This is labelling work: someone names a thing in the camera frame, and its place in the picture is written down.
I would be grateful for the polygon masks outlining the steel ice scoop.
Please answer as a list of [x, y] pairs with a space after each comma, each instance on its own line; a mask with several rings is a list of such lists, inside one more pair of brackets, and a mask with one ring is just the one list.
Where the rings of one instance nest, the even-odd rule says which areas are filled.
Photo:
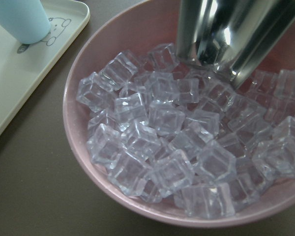
[[183, 0], [176, 55], [240, 87], [295, 20], [295, 0]]

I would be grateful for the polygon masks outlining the clear plastic ice cubes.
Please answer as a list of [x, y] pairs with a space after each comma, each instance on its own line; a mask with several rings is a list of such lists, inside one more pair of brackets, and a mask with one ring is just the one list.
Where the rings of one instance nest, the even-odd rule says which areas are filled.
[[124, 195], [232, 216], [295, 178], [295, 70], [256, 71], [244, 93], [186, 67], [174, 44], [116, 55], [78, 84], [92, 164]]

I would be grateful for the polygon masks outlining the light blue cup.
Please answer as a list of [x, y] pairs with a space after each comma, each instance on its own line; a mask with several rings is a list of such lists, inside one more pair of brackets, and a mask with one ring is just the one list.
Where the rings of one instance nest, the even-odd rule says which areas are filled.
[[22, 44], [40, 41], [51, 28], [39, 0], [0, 0], [0, 25]]

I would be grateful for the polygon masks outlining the pink bowl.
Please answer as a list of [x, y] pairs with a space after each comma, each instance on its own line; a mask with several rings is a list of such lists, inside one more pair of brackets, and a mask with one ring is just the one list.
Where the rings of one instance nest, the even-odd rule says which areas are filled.
[[68, 74], [63, 98], [64, 127], [78, 163], [110, 198], [137, 214], [167, 224], [196, 228], [230, 227], [258, 221], [287, 209], [295, 204], [295, 179], [277, 181], [257, 203], [235, 216], [202, 220], [187, 217], [169, 200], [147, 204], [123, 195], [107, 180], [103, 167], [91, 164], [86, 148], [89, 109], [76, 101], [79, 81], [102, 69], [122, 50], [129, 49], [140, 56], [160, 43], [174, 42], [179, 6], [178, 0], [141, 2], [104, 24], [78, 53]]

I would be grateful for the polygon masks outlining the white serving tray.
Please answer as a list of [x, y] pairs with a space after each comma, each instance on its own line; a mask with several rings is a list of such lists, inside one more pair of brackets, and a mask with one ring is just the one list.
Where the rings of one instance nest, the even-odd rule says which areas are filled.
[[0, 135], [90, 19], [76, 0], [43, 0], [51, 31], [25, 45], [0, 26]]

